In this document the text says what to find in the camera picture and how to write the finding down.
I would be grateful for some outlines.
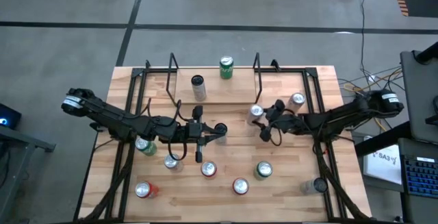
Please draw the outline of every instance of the black metal frame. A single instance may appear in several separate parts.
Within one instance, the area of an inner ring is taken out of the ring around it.
[[[175,63],[176,68],[172,67],[172,62]],[[255,71],[255,73],[258,74],[259,76],[259,92],[257,93],[257,98],[256,98],[256,103],[258,102],[261,92],[263,90],[263,86],[262,86],[262,81],[261,81],[261,74],[262,73],[300,73],[302,75],[302,80],[303,80],[303,85],[304,85],[304,89],[305,89],[305,95],[307,98],[307,105],[309,108],[309,113],[314,113],[315,112],[315,108],[313,106],[313,99],[311,96],[311,87],[310,87],[310,83],[309,83],[309,77],[312,77],[313,79],[313,84],[314,84],[314,88],[315,88],[315,93],[316,93],[316,100],[318,102],[318,108],[320,112],[324,112],[324,102],[322,99],[322,93],[321,93],[321,87],[320,87],[320,83],[319,83],[319,77],[318,77],[318,71],[317,68],[314,67],[302,67],[302,68],[281,68],[279,66],[279,63],[276,60],[272,60],[270,66],[270,68],[266,68],[260,67],[260,56],[257,53],[255,56],[255,61],[253,64],[253,69]],[[150,69],[150,64],[148,61],[146,61],[146,68],[135,68],[132,69],[132,74],[131,74],[131,81],[129,83],[129,92],[128,92],[128,97],[127,97],[127,104],[125,107],[125,110],[128,112],[131,109],[131,102],[132,102],[132,98],[133,98],[133,92],[134,92],[134,88],[135,88],[135,82],[136,82],[136,78],[141,76],[141,82],[140,82],[140,89],[139,89],[139,95],[138,95],[138,101],[137,101],[137,107],[136,107],[136,114],[138,114],[141,110],[141,106],[142,106],[142,98],[143,98],[143,94],[144,94],[144,89],[146,86],[146,75],[148,73],[167,73],[167,83],[166,83],[166,92],[168,93],[169,97],[172,99],[172,102],[174,103],[174,105],[176,105],[174,98],[172,97],[172,95],[170,94],[169,91],[169,84],[170,84],[170,74],[171,73],[176,73],[177,69],[179,68],[178,63],[176,61],[175,55],[173,53],[170,54],[170,59],[169,59],[169,66],[168,68],[156,68],[156,69]],[[317,145],[317,150],[321,151],[321,145],[319,141],[314,141],[316,142],[315,144]],[[120,170],[120,164],[121,164],[121,155],[123,154],[123,146],[124,144],[121,142],[119,143],[119,147],[117,150],[117,154],[116,154],[116,161],[114,163],[114,172],[113,172],[113,179],[115,176],[117,176],[117,172],[118,170]],[[134,148],[134,144],[132,143],[129,147],[129,153],[130,152],[134,152],[135,148]],[[326,143],[326,148],[328,151],[328,162],[330,164],[330,168],[333,174],[333,177],[339,182],[339,173],[337,170],[337,165],[336,165],[336,159],[335,159],[335,153],[333,151],[333,146],[331,143],[327,142]],[[318,167],[321,171],[321,165],[322,162],[318,160]],[[128,176],[125,178],[124,180],[124,185],[123,185],[123,190],[122,190],[122,195],[121,195],[121,200],[120,200],[120,208],[119,208],[119,212],[118,212],[118,216],[116,218],[113,218],[111,213],[112,213],[112,207],[114,205],[114,196],[111,199],[110,204],[108,205],[108,208],[106,210],[105,213],[105,217],[104,219],[99,219],[96,220],[94,223],[122,223],[125,217],[125,210],[126,210],[126,204],[127,204],[127,196],[128,196],[128,187],[129,187],[129,178],[131,175],[131,168],[129,169],[129,174]],[[87,177],[84,180],[83,183],[83,188],[82,188],[82,192],[78,201],[78,205],[77,205],[77,211],[75,213],[75,218],[74,221],[77,220],[78,215],[79,215],[79,209],[81,206],[81,202],[82,202],[82,197],[83,197],[83,193],[85,190],[85,184],[87,181]],[[322,173],[320,174],[320,177],[323,177],[324,179],[326,178]],[[333,207],[332,207],[332,202],[331,202],[331,198],[330,198],[330,192],[326,191],[324,193],[324,204],[325,204],[325,208],[326,208],[326,213],[327,213],[327,220],[329,223],[375,223],[375,224],[385,224],[388,222],[384,222],[384,221],[376,221],[373,219],[370,220],[356,220],[356,219],[349,219],[347,217],[346,214],[346,207],[345,204],[343,203],[341,197],[338,195],[338,193],[336,192],[336,197],[337,197],[337,206],[339,208],[339,215],[340,217],[335,217],[333,214]]]

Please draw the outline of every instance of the gray floor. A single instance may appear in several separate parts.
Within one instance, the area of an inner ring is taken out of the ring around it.
[[[134,0],[0,0],[0,21],[128,23]],[[361,0],[142,0],[136,23],[183,25],[271,25],[361,27]],[[396,0],[365,0],[365,27],[438,29],[438,19],[401,15]],[[75,211],[95,133],[89,120],[64,114],[70,87],[91,88],[105,98],[124,29],[0,27],[0,102],[23,113],[19,129],[57,143],[53,154],[37,152],[23,182],[11,220],[70,221]],[[365,68],[398,66],[401,51],[424,49],[436,35],[366,34]],[[207,32],[135,29],[124,66],[164,66],[174,52],[183,66],[217,65],[222,55],[249,65],[335,65],[338,77],[361,76],[360,34]],[[355,84],[364,86],[362,79]],[[405,101],[404,93],[393,87]],[[397,125],[407,112],[394,119]],[[378,134],[374,123],[360,132]],[[401,214],[396,192],[367,186],[373,216]]]

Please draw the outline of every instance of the wooden tabletop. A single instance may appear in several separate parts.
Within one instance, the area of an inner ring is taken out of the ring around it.
[[[328,110],[342,105],[334,67],[315,67],[318,69],[325,108]],[[108,103],[125,108],[131,69],[114,69]],[[166,74],[154,73],[147,76],[143,105],[146,105],[147,98],[152,97],[152,115],[173,116],[175,107],[166,93]],[[177,74],[171,76],[171,92],[175,92],[176,76]],[[262,82],[263,92],[259,104],[265,108],[270,107],[277,99],[287,101],[292,93],[305,93],[300,73],[263,73]],[[255,85],[258,91],[256,75]],[[314,106],[317,107],[312,82],[311,89]],[[193,107],[194,105],[183,104],[181,114],[189,117]],[[283,144],[280,147],[263,142],[259,138],[259,130],[246,124],[248,109],[248,104],[204,105],[203,122],[211,127],[216,123],[225,123],[229,128],[227,145],[220,146],[211,142],[203,148],[204,160],[212,160],[218,166],[218,175],[214,180],[206,180],[201,175],[200,164],[194,160],[194,145],[188,146],[188,155],[183,161],[184,169],[180,173],[172,173],[164,166],[164,158],[168,155],[167,145],[156,140],[158,152],[152,157],[136,151],[125,221],[326,221],[323,196],[305,196],[299,191],[301,183],[319,176],[316,157],[311,149],[312,138],[283,134]],[[300,112],[307,112],[306,105]],[[344,132],[342,136],[350,137],[350,133]],[[108,134],[99,134],[96,146],[109,139]],[[342,186],[361,211],[370,216],[354,145],[348,140],[337,140],[333,147]],[[94,153],[79,217],[89,214],[107,191],[116,148],[117,142],[113,142]],[[172,150],[173,153],[182,154],[181,145],[174,145]],[[274,172],[268,179],[257,181],[253,177],[253,169],[262,160],[269,161]],[[248,180],[250,190],[246,195],[233,194],[231,185],[237,177]],[[136,196],[136,184],[144,180],[159,187],[158,197],[140,199]],[[114,216],[117,215],[120,192],[119,189],[114,204]],[[331,199],[335,216],[339,216],[332,188]]]

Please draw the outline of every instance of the upright can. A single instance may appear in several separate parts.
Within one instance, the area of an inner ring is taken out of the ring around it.
[[[157,153],[157,145],[153,141],[147,141],[141,137],[137,137],[136,148],[147,156]]]
[[[216,171],[218,170],[214,162],[204,162],[201,165],[201,173],[206,179],[214,179],[216,177]]]
[[[173,158],[179,159],[178,155],[173,154]],[[169,169],[172,172],[181,172],[183,170],[184,164],[180,160],[173,159],[172,156],[167,155],[166,158],[164,158],[164,166],[166,166],[167,169]]]
[[[158,195],[158,187],[149,182],[140,182],[136,186],[136,194],[140,198],[154,198]]]
[[[254,104],[251,106],[248,112],[248,118],[246,122],[248,125],[255,125],[253,121],[258,121],[263,116],[263,108],[260,105]]]
[[[192,88],[195,100],[204,101],[207,98],[203,76],[195,75],[192,77]]]
[[[327,191],[327,182],[322,178],[318,177],[316,179],[309,180],[300,185],[300,190],[304,195],[324,193]]]
[[[294,113],[297,113],[305,101],[306,99],[304,98],[304,95],[301,93],[295,93],[289,98],[287,108],[294,111]]]
[[[237,195],[244,195],[249,190],[249,183],[244,178],[237,178],[233,182],[233,191]]]
[[[219,123],[219,124],[216,124],[214,126],[214,129],[219,131],[219,132],[225,133],[224,136],[221,136],[220,138],[216,139],[216,144],[218,144],[218,145],[225,145],[227,143],[227,131],[228,131],[228,127],[224,123]]]
[[[223,79],[231,79],[233,76],[234,60],[231,56],[224,56],[219,61],[220,77]]]
[[[254,177],[257,180],[264,180],[272,174],[272,165],[269,162],[262,161],[257,163],[254,168]]]

